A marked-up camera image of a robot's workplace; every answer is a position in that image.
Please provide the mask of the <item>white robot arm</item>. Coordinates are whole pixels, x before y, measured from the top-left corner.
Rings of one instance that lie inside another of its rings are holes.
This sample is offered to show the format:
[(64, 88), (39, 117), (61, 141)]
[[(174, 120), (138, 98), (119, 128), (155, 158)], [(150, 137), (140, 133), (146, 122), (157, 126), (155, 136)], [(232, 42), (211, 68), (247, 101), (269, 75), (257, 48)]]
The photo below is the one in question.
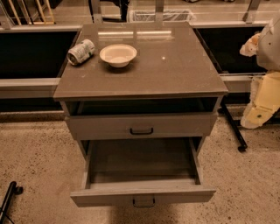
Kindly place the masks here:
[(263, 126), (280, 109), (280, 13), (241, 47), (243, 56), (256, 56), (259, 67), (267, 70), (251, 81), (250, 102), (245, 108), (241, 126), (256, 129)]

